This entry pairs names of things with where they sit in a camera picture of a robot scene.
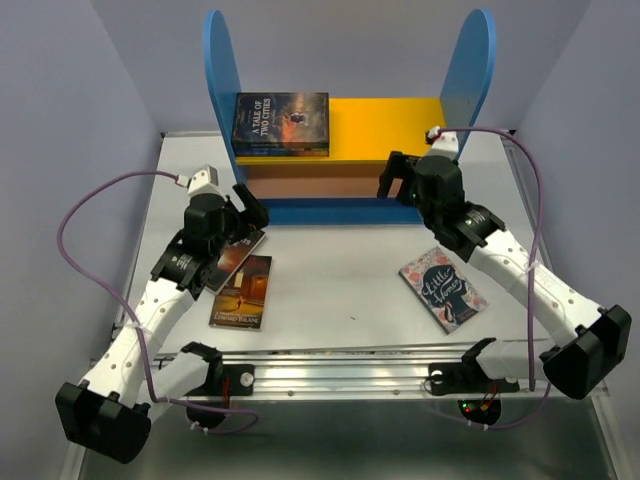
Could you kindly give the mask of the Animal Farm book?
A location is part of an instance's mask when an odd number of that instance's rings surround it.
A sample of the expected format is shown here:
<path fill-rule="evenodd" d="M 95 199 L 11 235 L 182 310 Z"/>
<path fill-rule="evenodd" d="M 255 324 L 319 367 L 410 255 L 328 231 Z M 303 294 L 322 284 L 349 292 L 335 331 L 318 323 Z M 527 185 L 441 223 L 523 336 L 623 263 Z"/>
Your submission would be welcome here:
<path fill-rule="evenodd" d="M 241 157 L 327 157 L 329 150 L 322 148 L 240 147 L 235 149 L 234 153 Z"/>

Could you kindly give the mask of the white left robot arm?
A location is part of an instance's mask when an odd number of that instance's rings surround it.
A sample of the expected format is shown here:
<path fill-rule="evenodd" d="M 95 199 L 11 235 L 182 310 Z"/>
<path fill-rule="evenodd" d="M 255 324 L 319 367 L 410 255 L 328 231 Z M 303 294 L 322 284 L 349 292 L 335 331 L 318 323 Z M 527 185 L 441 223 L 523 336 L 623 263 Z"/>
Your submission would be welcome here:
<path fill-rule="evenodd" d="M 103 357 L 76 383 L 65 382 L 55 405 L 66 438 L 122 464 L 143 449 L 153 422 L 172 405 L 223 422 L 232 410 L 185 400 L 196 389 L 224 385 L 221 353 L 202 343 L 183 347 L 164 369 L 151 361 L 180 318 L 199 298 L 224 249 L 269 223 L 267 209 L 244 184 L 233 187 L 244 208 L 214 185 L 189 186 L 184 225 L 151 271 L 136 308 Z"/>

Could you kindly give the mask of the Little Women book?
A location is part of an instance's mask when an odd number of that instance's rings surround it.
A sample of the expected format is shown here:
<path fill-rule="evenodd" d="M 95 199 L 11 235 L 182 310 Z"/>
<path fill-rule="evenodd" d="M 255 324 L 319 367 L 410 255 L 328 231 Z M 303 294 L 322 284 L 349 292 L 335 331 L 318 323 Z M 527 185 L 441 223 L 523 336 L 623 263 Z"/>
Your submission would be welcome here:
<path fill-rule="evenodd" d="M 440 247 L 413 259 L 398 274 L 445 334 L 489 305 Z"/>

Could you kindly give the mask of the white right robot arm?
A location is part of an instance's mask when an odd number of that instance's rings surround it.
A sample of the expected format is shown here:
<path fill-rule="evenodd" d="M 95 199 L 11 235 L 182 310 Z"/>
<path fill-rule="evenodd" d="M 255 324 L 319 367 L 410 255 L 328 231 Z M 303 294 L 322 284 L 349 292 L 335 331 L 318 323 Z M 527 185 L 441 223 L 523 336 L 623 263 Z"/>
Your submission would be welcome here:
<path fill-rule="evenodd" d="M 463 384 L 482 390 L 494 380 L 542 376 L 574 400 L 585 398 L 624 359 L 631 329 L 619 305 L 606 309 L 573 291 L 544 266 L 535 266 L 514 235 L 487 208 L 469 202 L 456 161 L 391 152 L 377 195 L 400 180 L 397 200 L 419 212 L 441 246 L 498 283 L 538 320 L 553 342 L 542 353 L 508 355 L 505 344 L 485 339 L 466 353 Z"/>

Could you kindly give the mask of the Jane Eyre book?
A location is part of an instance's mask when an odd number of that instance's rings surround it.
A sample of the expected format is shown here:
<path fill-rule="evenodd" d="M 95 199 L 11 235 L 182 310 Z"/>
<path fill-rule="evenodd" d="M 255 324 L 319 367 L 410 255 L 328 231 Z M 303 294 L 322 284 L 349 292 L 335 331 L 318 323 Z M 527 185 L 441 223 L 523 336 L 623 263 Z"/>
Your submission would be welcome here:
<path fill-rule="evenodd" d="M 329 157 L 327 151 L 279 151 L 279 152 L 240 152 L 235 155 L 236 159 L 240 159 L 242 162 L 249 164 L 251 162 L 261 163 L 267 161 L 273 162 L 305 162 L 309 159 L 326 159 Z"/>

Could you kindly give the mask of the A Tale of Two Cities book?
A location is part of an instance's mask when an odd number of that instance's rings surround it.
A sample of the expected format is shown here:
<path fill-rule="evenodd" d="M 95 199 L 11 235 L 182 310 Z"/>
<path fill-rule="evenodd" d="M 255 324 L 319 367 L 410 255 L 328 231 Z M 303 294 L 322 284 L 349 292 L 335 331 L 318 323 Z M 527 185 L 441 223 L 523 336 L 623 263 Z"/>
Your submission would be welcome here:
<path fill-rule="evenodd" d="M 239 93 L 231 144 L 329 150 L 329 104 L 326 92 Z"/>

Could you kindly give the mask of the Three Days to See book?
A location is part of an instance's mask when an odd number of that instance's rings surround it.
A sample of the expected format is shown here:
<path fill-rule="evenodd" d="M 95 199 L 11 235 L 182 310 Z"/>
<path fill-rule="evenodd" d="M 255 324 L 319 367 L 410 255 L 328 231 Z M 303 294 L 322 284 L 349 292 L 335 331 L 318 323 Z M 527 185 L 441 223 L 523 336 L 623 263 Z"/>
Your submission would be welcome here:
<path fill-rule="evenodd" d="M 245 239 L 228 245 L 218 261 L 211 281 L 207 284 L 208 289 L 218 294 L 264 238 L 264 231 L 253 231 Z"/>

